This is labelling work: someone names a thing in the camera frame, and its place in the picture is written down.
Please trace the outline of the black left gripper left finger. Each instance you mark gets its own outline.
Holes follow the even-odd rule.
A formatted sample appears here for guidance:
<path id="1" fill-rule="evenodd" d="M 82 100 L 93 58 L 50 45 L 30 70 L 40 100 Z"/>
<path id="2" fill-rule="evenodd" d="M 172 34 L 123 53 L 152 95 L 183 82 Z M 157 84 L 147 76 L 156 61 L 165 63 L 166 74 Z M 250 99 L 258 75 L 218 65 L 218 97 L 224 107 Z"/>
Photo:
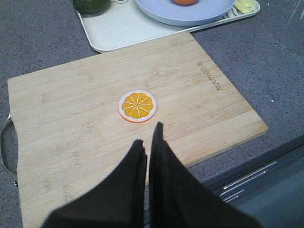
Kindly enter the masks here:
<path id="1" fill-rule="evenodd" d="M 142 228 L 147 156 L 135 140 L 119 165 L 97 186 L 52 211 L 44 228 Z"/>

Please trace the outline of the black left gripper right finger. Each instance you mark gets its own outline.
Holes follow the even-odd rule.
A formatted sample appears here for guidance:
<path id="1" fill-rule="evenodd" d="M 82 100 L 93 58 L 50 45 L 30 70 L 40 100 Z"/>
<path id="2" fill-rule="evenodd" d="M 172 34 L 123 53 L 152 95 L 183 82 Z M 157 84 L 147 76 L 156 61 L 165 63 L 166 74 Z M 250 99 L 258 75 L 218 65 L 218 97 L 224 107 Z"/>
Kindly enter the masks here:
<path id="1" fill-rule="evenodd" d="M 179 161 L 157 123 L 149 167 L 152 228 L 259 228 L 249 215 L 224 203 Z"/>

